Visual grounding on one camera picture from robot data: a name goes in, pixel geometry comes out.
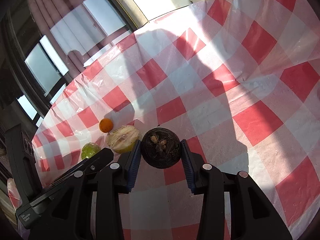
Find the small orange tangerine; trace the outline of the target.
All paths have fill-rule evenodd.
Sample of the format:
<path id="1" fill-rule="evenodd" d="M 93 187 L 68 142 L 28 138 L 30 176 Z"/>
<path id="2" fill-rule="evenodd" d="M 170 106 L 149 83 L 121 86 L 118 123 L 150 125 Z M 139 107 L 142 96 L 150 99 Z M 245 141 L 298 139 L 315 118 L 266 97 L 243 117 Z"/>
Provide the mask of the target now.
<path id="1" fill-rule="evenodd" d="M 103 133 L 108 133 L 113 129 L 113 121 L 109 118 L 103 118 L 99 122 L 99 129 Z"/>

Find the dark mangosteen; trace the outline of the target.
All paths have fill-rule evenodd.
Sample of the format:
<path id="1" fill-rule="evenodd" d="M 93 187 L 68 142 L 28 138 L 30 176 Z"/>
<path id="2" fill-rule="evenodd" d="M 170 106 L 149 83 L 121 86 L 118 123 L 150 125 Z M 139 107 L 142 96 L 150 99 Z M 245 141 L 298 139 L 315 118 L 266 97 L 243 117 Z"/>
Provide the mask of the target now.
<path id="1" fill-rule="evenodd" d="M 181 159 L 180 140 L 171 130 L 156 127 L 145 133 L 140 152 L 150 166 L 158 169 L 170 168 Z"/>

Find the red white checkered tablecloth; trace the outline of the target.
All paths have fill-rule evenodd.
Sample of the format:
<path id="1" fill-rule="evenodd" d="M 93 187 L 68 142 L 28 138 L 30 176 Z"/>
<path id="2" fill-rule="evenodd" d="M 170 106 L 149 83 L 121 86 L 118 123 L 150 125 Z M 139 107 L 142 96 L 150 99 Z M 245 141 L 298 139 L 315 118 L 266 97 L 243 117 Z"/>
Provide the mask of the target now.
<path id="1" fill-rule="evenodd" d="M 293 239 L 319 210 L 319 19 L 307 0 L 206 0 L 104 51 L 32 138 L 47 186 L 98 124 L 164 127 L 223 172 L 248 172 Z"/>

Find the green half fruit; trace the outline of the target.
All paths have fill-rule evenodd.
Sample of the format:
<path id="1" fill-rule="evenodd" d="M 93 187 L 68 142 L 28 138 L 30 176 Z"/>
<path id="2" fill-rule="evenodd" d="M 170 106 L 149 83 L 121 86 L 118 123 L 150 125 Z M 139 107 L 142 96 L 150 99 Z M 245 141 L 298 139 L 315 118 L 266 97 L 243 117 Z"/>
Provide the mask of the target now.
<path id="1" fill-rule="evenodd" d="M 94 156 L 96 153 L 98 153 L 101 150 L 101 147 L 93 142 L 89 142 L 83 146 L 81 149 L 81 159 L 88 159 Z"/>

